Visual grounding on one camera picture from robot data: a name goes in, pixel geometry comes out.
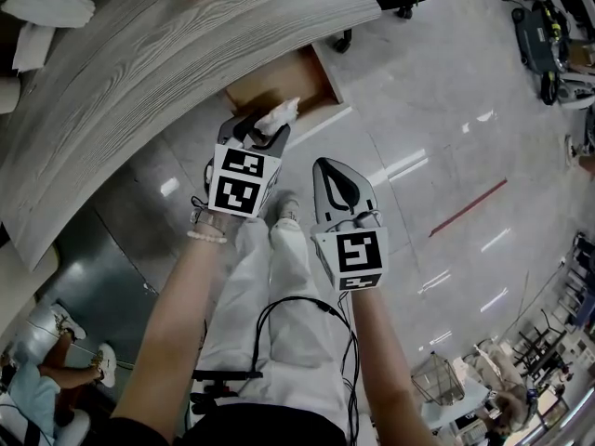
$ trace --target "wooden desk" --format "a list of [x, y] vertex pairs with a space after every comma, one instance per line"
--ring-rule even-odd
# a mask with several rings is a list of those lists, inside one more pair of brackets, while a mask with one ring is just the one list
[[0, 218], [32, 269], [93, 192], [200, 101], [375, 0], [108, 0], [67, 32], [0, 133]]

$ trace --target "white pants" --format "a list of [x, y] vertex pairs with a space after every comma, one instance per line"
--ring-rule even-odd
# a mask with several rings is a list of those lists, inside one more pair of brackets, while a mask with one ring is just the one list
[[482, 343], [482, 350], [487, 354], [490, 361], [500, 371], [498, 375], [489, 362], [481, 355], [474, 355], [469, 358], [467, 364], [472, 367], [469, 374], [483, 385], [489, 385], [494, 391], [511, 391], [515, 387], [523, 387], [524, 381], [521, 374], [512, 363], [502, 348], [493, 342]]
[[[208, 329], [198, 370], [250, 370], [256, 324], [271, 302], [289, 295], [320, 298], [299, 224], [282, 218], [271, 230], [260, 218], [247, 219], [236, 239], [240, 262], [228, 279]], [[280, 304], [269, 316], [259, 342], [257, 369], [264, 378], [228, 382], [238, 398], [320, 414], [347, 431], [347, 405], [334, 356], [329, 315], [311, 302]], [[192, 391], [202, 391], [194, 382]], [[192, 423], [199, 419], [191, 415]]]

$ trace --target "red line on floor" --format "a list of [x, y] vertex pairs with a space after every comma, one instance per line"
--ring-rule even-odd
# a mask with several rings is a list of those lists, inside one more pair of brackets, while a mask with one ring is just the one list
[[450, 225], [453, 221], [455, 221], [457, 218], [459, 218], [460, 216], [465, 215], [471, 208], [473, 208], [474, 206], [478, 205], [479, 203], [483, 202], [483, 200], [485, 200], [487, 197], [489, 197], [492, 193], [494, 193], [496, 190], [498, 190], [500, 187], [503, 187], [504, 185], [506, 185], [506, 183], [508, 182], [508, 180], [504, 179], [501, 182], [497, 183], [494, 187], [492, 187], [490, 190], [488, 190], [486, 193], [484, 193], [482, 196], [476, 198], [475, 200], [473, 200], [473, 202], [469, 203], [465, 208], [463, 208], [461, 211], [455, 213], [454, 215], [452, 215], [450, 218], [448, 218], [446, 221], [444, 221], [442, 224], [438, 225], [436, 228], [434, 228], [431, 233], [430, 233], [430, 238], [432, 236], [434, 236], [438, 231], [443, 230], [444, 228], [446, 228], [448, 225]]

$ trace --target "seated person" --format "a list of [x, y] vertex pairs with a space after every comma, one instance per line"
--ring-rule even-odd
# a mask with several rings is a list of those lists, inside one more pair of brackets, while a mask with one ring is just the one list
[[14, 373], [7, 352], [2, 356], [2, 383], [20, 414], [35, 423], [49, 440], [54, 438], [54, 414], [60, 391], [100, 381], [106, 387], [115, 384], [116, 358], [113, 349], [101, 344], [91, 364], [86, 368], [64, 366], [66, 354], [77, 339], [86, 333], [62, 306], [51, 307], [56, 318], [59, 338], [40, 365], [26, 362]]
[[493, 438], [490, 444], [498, 444], [496, 436], [506, 440], [511, 433], [524, 429], [531, 419], [528, 390], [512, 360], [499, 346], [491, 340], [484, 340], [478, 348], [499, 372], [479, 352], [468, 355], [464, 361], [469, 366], [469, 376], [496, 393], [494, 403], [501, 412], [496, 420], [483, 417], [482, 409], [475, 413], [485, 422], [488, 434]]

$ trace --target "white tissue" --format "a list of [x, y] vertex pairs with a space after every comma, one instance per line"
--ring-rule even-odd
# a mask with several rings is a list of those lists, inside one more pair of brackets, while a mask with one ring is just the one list
[[43, 68], [55, 31], [56, 29], [51, 26], [25, 23], [20, 29], [17, 51], [12, 60], [12, 69], [26, 72]]
[[55, 28], [80, 28], [93, 13], [91, 0], [6, 0], [2, 11], [20, 20]]
[[272, 137], [285, 124], [291, 124], [298, 118], [299, 98], [293, 98], [279, 104], [275, 109], [259, 119], [254, 127], [265, 136]]

